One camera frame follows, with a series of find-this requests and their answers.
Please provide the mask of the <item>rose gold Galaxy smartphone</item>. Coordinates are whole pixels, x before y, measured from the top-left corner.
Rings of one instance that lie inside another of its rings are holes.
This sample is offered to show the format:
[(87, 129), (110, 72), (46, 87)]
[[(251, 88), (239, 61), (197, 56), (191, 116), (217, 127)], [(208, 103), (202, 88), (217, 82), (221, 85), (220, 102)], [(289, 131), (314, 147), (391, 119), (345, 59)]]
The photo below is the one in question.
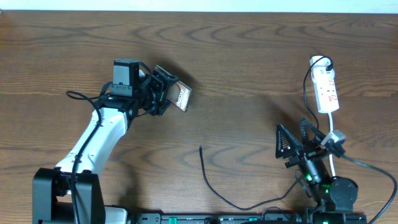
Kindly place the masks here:
[(183, 112), (188, 110), (188, 104), (193, 90), (181, 80), (175, 82), (168, 90), (167, 99)]

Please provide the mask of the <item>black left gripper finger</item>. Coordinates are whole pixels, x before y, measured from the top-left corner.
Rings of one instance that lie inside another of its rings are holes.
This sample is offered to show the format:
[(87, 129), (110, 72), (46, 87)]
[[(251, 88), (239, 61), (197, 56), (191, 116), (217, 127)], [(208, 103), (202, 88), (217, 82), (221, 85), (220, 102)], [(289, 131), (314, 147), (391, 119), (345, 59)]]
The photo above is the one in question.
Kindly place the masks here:
[(154, 67), (154, 85), (170, 86), (179, 81), (179, 77), (172, 75), (159, 65)]
[(164, 101), (163, 103), (159, 104), (155, 114), (158, 116), (162, 116), (165, 113), (165, 111), (168, 109), (170, 104), (171, 104), (170, 101)]

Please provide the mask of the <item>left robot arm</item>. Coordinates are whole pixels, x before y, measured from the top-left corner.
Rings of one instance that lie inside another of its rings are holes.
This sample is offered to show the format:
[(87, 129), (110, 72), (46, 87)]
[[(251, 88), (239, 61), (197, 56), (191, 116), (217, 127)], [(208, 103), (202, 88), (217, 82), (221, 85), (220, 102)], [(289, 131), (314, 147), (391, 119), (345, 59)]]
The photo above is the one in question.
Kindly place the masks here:
[(132, 121), (144, 114), (160, 116), (170, 106), (169, 90), (179, 78), (139, 60), (113, 62), (113, 80), (98, 96), (67, 91), (93, 107), (90, 123), (72, 150), (52, 169), (40, 168), (32, 180), (33, 223), (133, 223), (128, 209), (107, 206), (100, 177), (116, 143)]

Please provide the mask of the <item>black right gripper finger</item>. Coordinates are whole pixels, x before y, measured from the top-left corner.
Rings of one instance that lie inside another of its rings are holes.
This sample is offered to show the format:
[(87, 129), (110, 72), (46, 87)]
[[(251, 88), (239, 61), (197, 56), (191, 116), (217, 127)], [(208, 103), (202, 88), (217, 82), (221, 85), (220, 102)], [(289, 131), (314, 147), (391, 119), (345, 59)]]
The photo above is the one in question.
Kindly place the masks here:
[(288, 158), (303, 150), (303, 145), (282, 124), (276, 126), (275, 158)]
[[(316, 128), (309, 120), (301, 119), (300, 120), (300, 131), (301, 131), (301, 138), (303, 143), (309, 142), (321, 142), (324, 140), (326, 135), (321, 132), (318, 128)], [(313, 138), (309, 138), (308, 131), (313, 133)]]

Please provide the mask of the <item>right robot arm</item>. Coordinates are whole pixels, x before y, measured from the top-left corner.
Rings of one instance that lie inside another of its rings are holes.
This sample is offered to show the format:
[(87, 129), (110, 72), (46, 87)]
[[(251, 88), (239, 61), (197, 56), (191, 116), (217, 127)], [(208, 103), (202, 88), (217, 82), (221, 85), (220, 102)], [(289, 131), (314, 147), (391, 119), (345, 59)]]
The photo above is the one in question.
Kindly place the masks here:
[(299, 167), (315, 201), (316, 207), (306, 208), (301, 222), (347, 223), (358, 197), (358, 185), (351, 179), (330, 175), (323, 162), (331, 154), (344, 155), (345, 135), (339, 130), (324, 134), (306, 119), (300, 121), (300, 141), (281, 124), (275, 129), (275, 157), (287, 159), (287, 168)]

